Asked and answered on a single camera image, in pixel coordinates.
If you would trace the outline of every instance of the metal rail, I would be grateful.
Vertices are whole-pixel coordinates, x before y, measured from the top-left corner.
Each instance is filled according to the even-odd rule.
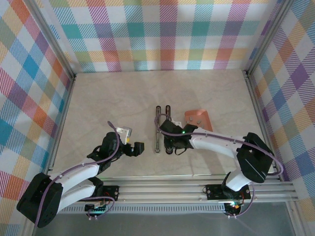
[[[73,81],[71,81],[71,84],[69,86],[69,94],[68,94],[68,97],[67,97],[65,104],[64,104],[60,125],[59,125],[59,128],[57,130],[55,141],[53,142],[52,151],[50,152],[50,154],[48,156],[45,168],[43,170],[43,173],[46,173],[46,174],[48,173],[48,171],[52,170],[52,168],[54,167],[54,164],[55,164],[55,160],[57,157],[57,151],[58,151],[58,147],[60,144],[61,135],[63,133],[63,127],[65,124],[65,118],[67,116],[68,109],[70,106],[70,100],[71,100],[71,96],[73,93],[74,84],[75,84],[75,79]]]
[[[43,17],[38,5],[36,4],[35,0],[24,0],[25,5],[28,7],[30,13],[36,20],[37,24],[40,27],[41,32],[45,36],[47,42],[53,49],[56,57],[58,58],[59,62],[63,66],[65,72],[67,73],[68,77],[71,80],[75,79],[76,73],[71,68],[70,63],[68,62],[67,58],[65,57],[58,41],[54,37],[53,32],[51,31],[50,27],[48,26],[45,18]]]
[[[257,66],[259,65],[263,55],[265,54],[270,42],[272,41],[272,39],[276,35],[282,21],[284,20],[286,14],[290,10],[293,2],[294,2],[294,0],[283,0],[282,1],[281,6],[279,8],[279,11],[278,11],[274,21],[272,22],[272,25],[271,25],[269,31],[267,32],[261,46],[259,47],[254,59],[252,60],[252,64],[248,68],[248,74],[249,75],[252,75],[255,72],[255,70],[256,70]]]
[[[252,84],[252,81],[249,78],[249,76],[247,75],[246,71],[243,71],[243,76],[244,76],[246,86],[248,88],[248,91],[249,91],[249,94],[250,94],[250,97],[252,100],[252,105],[253,105],[254,111],[256,113],[256,117],[258,120],[258,124],[259,124],[260,130],[261,130],[262,136],[263,136],[267,146],[271,149],[271,151],[273,153],[276,153],[276,150],[275,150],[275,148],[271,142],[271,138],[268,134],[267,125],[266,125],[265,119],[264,119],[263,114],[262,114],[262,108],[259,105],[257,94],[254,92],[254,86]],[[279,171],[279,167],[276,164],[273,164],[273,165],[274,165],[274,171],[275,172]],[[280,175],[280,180],[284,181],[283,175]]]
[[[86,213],[85,204],[78,203],[66,207],[59,214]],[[137,213],[137,214],[186,214],[186,213],[222,213],[225,212],[223,203],[207,204],[115,204],[108,213]]]
[[[221,184],[224,176],[172,176],[172,177],[113,177],[104,185],[118,185],[117,204],[193,204],[226,203],[231,200],[208,201],[202,192],[207,184]],[[255,183],[254,202],[297,201],[291,182],[280,182],[276,177],[264,183]]]

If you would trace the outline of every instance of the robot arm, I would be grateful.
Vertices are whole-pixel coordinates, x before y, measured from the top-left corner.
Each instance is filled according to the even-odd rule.
[[[127,143],[131,134],[131,129],[117,128],[119,133],[119,143],[115,132],[107,133],[103,139],[102,145],[97,146],[80,164],[82,167],[75,168],[60,176],[48,189],[43,202],[38,227],[42,228],[49,224],[56,214],[63,208],[87,197],[102,197],[105,195],[103,182],[96,178],[98,174],[110,167],[111,163],[119,159],[123,154],[127,156],[138,156],[144,151],[144,143],[136,142],[134,147]],[[105,160],[112,155],[117,147],[118,151],[113,158]],[[17,210],[35,223],[39,210],[40,201],[47,186],[57,176],[63,172],[46,175],[37,174],[25,193],[17,204]]]
[[[228,173],[221,186],[223,192],[228,197],[238,195],[237,192],[252,181],[263,183],[266,180],[273,160],[257,149],[245,144],[217,139],[212,137],[216,136],[216,133],[198,128],[195,125],[187,124],[184,128],[181,128],[176,126],[173,122],[166,120],[161,125],[160,129],[171,134],[192,133],[191,135],[185,136],[170,136],[164,134],[166,148],[174,148],[175,150],[183,148],[185,150],[188,148],[212,150],[237,159],[239,167],[233,172]],[[254,133],[248,133],[245,137],[220,136],[232,140],[241,140],[272,153],[265,143]]]

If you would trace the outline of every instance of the beige marble surface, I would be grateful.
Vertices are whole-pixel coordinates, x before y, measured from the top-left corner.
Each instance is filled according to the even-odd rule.
[[[154,154],[155,107],[171,106],[172,117],[206,109],[215,132],[260,137],[258,121],[241,70],[150,71],[79,74],[67,113],[54,171],[79,163],[100,145],[110,120],[133,129],[130,142],[144,142],[138,157],[123,156],[103,177],[225,174],[235,168],[230,157],[205,150]]]

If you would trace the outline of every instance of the orange object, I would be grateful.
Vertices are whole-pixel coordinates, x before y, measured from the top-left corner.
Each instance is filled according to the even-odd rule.
[[[185,122],[213,132],[209,114],[205,109],[186,111]]]

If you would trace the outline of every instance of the plaid fabric backdrop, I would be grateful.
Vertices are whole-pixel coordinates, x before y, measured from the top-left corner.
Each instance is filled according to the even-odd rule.
[[[249,58],[249,60],[247,61],[246,63],[246,66],[245,68],[241,68],[243,70],[248,70],[250,65],[252,64],[252,60],[255,58],[256,56],[256,53],[258,51],[258,49],[260,48],[260,46],[262,45],[263,41],[265,40],[265,37],[266,37],[266,34],[268,33],[274,19],[276,18],[277,16],[277,13],[280,9],[280,6],[281,6],[281,3],[283,2],[284,0],[277,0],[277,3],[276,5],[274,6],[274,9],[272,10],[269,18],[268,18],[268,21],[266,23],[266,25],[264,26],[264,29],[261,31],[261,34],[259,36],[259,39],[257,40],[256,42],[256,45],[251,53],[251,56]]]
[[[0,235],[17,235],[17,201],[45,166],[70,80],[22,0],[0,0]]]
[[[315,235],[315,0],[296,0],[254,73],[285,177]]]
[[[73,51],[83,72],[240,68],[270,2],[37,0],[65,54],[70,58]]]

